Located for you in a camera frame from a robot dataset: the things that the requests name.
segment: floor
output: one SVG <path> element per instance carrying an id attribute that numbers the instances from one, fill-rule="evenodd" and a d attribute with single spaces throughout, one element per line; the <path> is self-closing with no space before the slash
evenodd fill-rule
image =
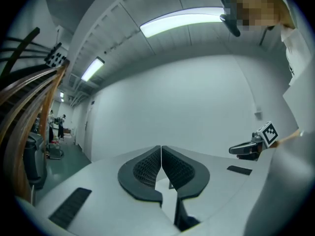
<path id="1" fill-rule="evenodd" d="M 91 162 L 78 145 L 60 142 L 64 156 L 61 160 L 47 159 L 47 178 L 44 187 L 36 192 L 36 204 L 54 187 Z"/>

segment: fluorescent ceiling light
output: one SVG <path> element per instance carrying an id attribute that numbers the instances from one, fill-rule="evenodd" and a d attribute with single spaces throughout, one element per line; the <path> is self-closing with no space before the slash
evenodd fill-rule
<path id="1" fill-rule="evenodd" d="M 140 30 L 145 37 L 152 37 L 158 33 L 179 26 L 222 22 L 220 19 L 221 14 L 224 14 L 224 9 L 221 7 L 202 7 L 180 10 L 155 18 L 140 26 Z"/>
<path id="2" fill-rule="evenodd" d="M 82 80 L 88 81 L 90 77 L 93 76 L 93 74 L 96 73 L 97 70 L 99 70 L 104 65 L 104 61 L 97 57 L 88 67 L 88 69 L 85 71 L 83 76 L 81 77 Z"/>

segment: white shirt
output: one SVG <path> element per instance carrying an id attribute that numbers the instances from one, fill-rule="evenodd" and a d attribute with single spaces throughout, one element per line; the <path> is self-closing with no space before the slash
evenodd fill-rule
<path id="1" fill-rule="evenodd" d="M 59 125 L 61 126 L 61 127 L 63 127 L 63 123 L 64 123 L 64 121 L 65 121 L 65 118 L 62 116 L 60 116 L 59 117 L 59 119 L 60 119 L 60 121 L 59 121 Z"/>
<path id="2" fill-rule="evenodd" d="M 310 63 L 312 54 L 304 37 L 297 28 L 291 29 L 282 26 L 281 40 L 286 46 L 286 58 L 292 74 L 292 79 L 289 83 L 291 86 Z"/>
<path id="3" fill-rule="evenodd" d="M 49 125 L 53 128 L 54 127 L 54 114 L 49 114 L 48 116 L 48 122 L 49 122 Z"/>
<path id="4" fill-rule="evenodd" d="M 295 29 L 282 26 L 281 40 L 286 46 L 286 57 L 292 79 L 291 86 L 309 65 L 315 54 L 315 43 L 312 39 L 312 28 L 306 23 L 303 13 L 291 0 L 283 0 L 290 11 Z"/>

